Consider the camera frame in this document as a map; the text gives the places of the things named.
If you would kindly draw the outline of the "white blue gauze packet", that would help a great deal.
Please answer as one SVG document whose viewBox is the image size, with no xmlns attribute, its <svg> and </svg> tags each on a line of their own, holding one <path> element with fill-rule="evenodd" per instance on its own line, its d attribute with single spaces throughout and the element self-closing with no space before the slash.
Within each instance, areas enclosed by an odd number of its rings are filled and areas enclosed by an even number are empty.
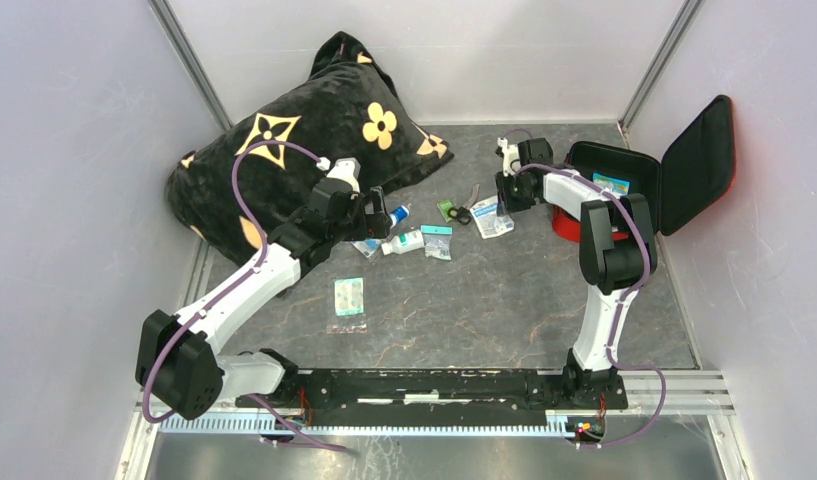
<svg viewBox="0 0 817 480">
<path fill-rule="evenodd" d="M 498 211 L 498 206 L 498 198 L 492 196 L 477 201 L 469 209 L 473 222 L 483 240 L 500 237 L 512 232 L 515 228 L 513 219 L 508 215 L 501 214 Z"/>
</svg>

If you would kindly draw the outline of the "black handled scissors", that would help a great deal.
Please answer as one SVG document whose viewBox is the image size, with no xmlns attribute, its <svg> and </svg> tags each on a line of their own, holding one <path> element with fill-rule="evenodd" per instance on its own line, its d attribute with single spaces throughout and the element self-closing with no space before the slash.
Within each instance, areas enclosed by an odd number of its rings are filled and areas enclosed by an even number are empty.
<svg viewBox="0 0 817 480">
<path fill-rule="evenodd" d="M 468 199 L 461 205 L 450 207 L 447 211 L 447 217 L 450 220 L 457 221 L 461 225 L 469 225 L 472 221 L 470 208 L 478 200 L 480 193 L 480 185 L 475 184 L 471 189 L 471 194 Z"/>
</svg>

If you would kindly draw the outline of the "small clear zip bag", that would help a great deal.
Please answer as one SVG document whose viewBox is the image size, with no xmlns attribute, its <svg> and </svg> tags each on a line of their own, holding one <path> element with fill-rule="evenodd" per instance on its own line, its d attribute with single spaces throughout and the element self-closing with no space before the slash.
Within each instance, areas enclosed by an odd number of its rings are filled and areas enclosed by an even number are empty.
<svg viewBox="0 0 817 480">
<path fill-rule="evenodd" d="M 448 226 L 422 225 L 424 253 L 428 258 L 451 260 L 451 240 L 453 229 Z"/>
</svg>

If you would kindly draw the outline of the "blue white wipes pack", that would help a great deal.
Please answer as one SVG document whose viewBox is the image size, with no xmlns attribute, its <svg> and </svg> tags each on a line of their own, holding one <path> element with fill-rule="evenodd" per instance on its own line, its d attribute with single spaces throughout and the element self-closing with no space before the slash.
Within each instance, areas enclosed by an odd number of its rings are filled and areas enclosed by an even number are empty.
<svg viewBox="0 0 817 480">
<path fill-rule="evenodd" d="M 629 193 L 631 182 L 599 173 L 594 173 L 592 182 L 603 190 L 610 191 L 616 196 L 625 196 Z"/>
</svg>

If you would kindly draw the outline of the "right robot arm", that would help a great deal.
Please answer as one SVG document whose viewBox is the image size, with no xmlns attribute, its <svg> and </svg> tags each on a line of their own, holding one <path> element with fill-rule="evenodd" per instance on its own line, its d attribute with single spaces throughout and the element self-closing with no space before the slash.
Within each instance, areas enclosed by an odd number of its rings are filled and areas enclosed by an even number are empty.
<svg viewBox="0 0 817 480">
<path fill-rule="evenodd" d="M 497 140 L 498 211 L 513 214 L 548 204 L 579 224 L 578 259 L 588 285 L 582 327 L 568 352 L 560 394 L 586 408 L 620 387 L 616 343 L 638 290 L 657 265 L 650 207 L 641 193 L 619 193 L 578 170 L 554 164 L 544 138 Z"/>
</svg>

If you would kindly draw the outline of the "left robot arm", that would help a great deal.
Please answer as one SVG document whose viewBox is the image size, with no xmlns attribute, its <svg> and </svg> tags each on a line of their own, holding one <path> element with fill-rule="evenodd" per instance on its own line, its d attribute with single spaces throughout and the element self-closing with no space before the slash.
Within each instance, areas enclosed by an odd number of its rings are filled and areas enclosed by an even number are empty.
<svg viewBox="0 0 817 480">
<path fill-rule="evenodd" d="M 152 312 L 142 325 L 135 377 L 143 388 L 142 412 L 151 423 L 165 415 L 193 420 L 216 402 L 261 394 L 274 407 L 298 394 L 295 366 L 270 349 L 225 355 L 234 333 L 278 294 L 326 261 L 344 241 L 385 239 L 409 212 L 386 208 L 381 188 L 354 191 L 344 180 L 325 179 L 307 204 L 276 227 L 234 274 L 174 314 Z"/>
</svg>

